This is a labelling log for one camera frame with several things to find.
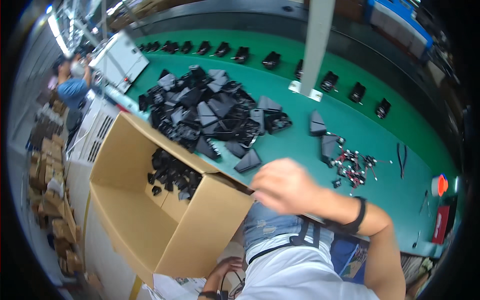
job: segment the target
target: blue machine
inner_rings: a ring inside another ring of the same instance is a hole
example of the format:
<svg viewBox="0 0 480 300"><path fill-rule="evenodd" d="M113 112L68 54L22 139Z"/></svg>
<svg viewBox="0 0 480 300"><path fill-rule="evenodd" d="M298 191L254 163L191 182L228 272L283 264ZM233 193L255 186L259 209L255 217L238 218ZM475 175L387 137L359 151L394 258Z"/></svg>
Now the blue machine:
<svg viewBox="0 0 480 300"><path fill-rule="evenodd" d="M365 21L389 34L418 59L433 45L432 37L415 20L413 6L404 0L367 0Z"/></svg>

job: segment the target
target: worker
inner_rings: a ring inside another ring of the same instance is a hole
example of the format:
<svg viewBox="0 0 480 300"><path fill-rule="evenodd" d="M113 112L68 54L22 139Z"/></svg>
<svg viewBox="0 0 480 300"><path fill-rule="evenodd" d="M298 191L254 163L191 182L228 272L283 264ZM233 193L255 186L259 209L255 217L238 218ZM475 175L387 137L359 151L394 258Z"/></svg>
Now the worker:
<svg viewBox="0 0 480 300"><path fill-rule="evenodd" d="M77 57L68 58L65 54L53 63L53 73L58 76L57 94L66 106L71 108L82 108L85 105L85 96L90 89L92 75L88 63L90 55L86 56L84 75L82 78L74 78L71 73L72 61Z"/></svg>
<svg viewBox="0 0 480 300"><path fill-rule="evenodd" d="M244 223L245 286L237 300L404 300L405 278L391 218L363 198L318 186L296 162L283 158L253 177L255 201ZM343 281L332 265L333 232L297 215L335 221L370 237L365 285ZM215 299L225 274L241 268L230 257L208 276L199 300Z"/></svg>

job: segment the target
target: paper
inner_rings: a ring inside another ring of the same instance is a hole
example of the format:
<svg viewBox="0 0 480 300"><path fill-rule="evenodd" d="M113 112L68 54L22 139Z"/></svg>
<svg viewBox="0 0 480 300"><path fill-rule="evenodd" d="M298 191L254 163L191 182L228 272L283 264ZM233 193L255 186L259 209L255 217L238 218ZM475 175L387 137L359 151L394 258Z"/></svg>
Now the paper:
<svg viewBox="0 0 480 300"><path fill-rule="evenodd" d="M155 292L165 300L196 300L205 282L204 278L172 278L161 274L153 275Z"/></svg>

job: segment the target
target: pile of black plastic parts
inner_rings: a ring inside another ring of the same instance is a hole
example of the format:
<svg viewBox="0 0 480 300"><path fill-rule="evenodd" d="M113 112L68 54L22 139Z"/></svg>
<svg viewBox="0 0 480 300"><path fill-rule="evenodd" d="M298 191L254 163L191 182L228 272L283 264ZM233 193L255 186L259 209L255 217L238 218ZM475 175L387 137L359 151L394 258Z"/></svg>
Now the pile of black plastic parts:
<svg viewBox="0 0 480 300"><path fill-rule="evenodd" d="M238 172L261 165L252 149L259 135L292 125L272 99L261 96L257 104L224 70L205 72L198 65L180 78L163 70L158 85L138 101L140 110L150 109L153 128L192 153L217 159L221 153L211 139L226 141L227 149L242 159L235 167Z"/></svg>

